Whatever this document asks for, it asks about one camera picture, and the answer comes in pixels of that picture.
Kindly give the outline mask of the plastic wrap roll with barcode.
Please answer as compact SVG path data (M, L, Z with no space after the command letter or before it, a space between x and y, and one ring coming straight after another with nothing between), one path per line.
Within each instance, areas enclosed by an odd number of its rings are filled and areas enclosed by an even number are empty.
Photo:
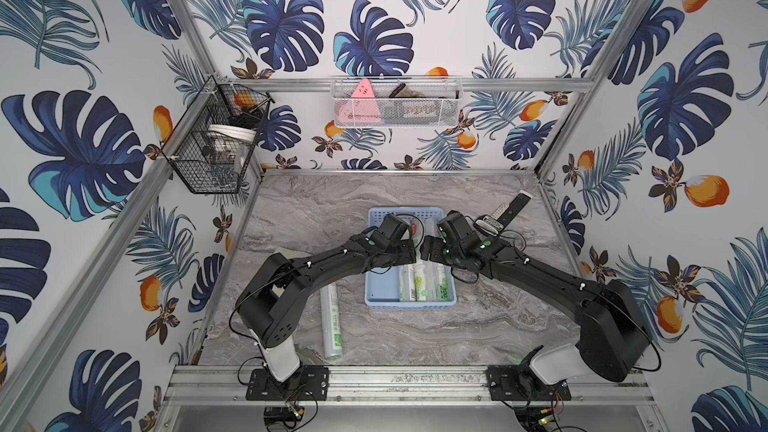
M416 300L415 276L411 265L399 268L399 301L414 302Z

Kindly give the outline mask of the black handheld remote tool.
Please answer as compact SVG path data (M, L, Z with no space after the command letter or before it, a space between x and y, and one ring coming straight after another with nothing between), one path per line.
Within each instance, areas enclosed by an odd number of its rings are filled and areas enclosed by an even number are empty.
M500 205L491 214L479 217L474 224L484 233L498 236L531 201L532 195L521 190L511 202Z

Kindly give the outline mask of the plastic wrap roll red logo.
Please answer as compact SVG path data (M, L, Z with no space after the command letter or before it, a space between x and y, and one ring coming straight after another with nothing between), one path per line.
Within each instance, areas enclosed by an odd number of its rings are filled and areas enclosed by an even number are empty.
M440 302L448 302L451 300L448 275L449 270L446 266L442 264L434 265L436 299Z

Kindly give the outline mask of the pink triangular item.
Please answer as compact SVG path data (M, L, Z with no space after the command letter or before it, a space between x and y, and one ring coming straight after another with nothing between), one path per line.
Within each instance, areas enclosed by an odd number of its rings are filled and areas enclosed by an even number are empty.
M336 101L335 120L342 127L362 127L383 122L372 82L368 78L360 80L349 97Z

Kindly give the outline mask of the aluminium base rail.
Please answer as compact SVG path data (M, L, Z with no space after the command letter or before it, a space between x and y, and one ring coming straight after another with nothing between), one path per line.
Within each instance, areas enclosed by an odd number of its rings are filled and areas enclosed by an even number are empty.
M164 396L169 406L282 405L287 401L334 406L651 406L644 376L621 383L595 375L566 380L534 397L523 394L512 372L487 366L328 366L277 386L256 366L183 366Z

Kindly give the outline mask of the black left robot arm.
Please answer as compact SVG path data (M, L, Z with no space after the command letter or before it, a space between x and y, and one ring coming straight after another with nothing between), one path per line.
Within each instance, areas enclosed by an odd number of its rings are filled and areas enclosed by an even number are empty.
M272 378L284 383L301 367L292 335L312 294L348 276L415 262L411 226L388 215L324 252L292 259L270 255L237 298L232 315L245 327L241 335L257 345Z

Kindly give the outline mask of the plastic wrap roll green label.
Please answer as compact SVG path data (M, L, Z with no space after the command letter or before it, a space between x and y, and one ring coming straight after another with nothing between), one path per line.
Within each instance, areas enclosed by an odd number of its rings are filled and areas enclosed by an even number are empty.
M432 291L432 279L427 272L427 267L423 262L417 262L414 265L414 290L417 302L429 302L434 298Z

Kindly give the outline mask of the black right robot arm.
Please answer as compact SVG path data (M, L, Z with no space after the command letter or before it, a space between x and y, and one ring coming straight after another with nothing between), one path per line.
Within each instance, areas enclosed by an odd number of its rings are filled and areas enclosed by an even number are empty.
M420 247L424 261L511 284L555 307L580 328L576 341L539 348L521 363L538 382L555 385L595 374L622 382L651 345L650 331L630 288L579 278L520 251L498 236L483 237L465 216L450 212Z

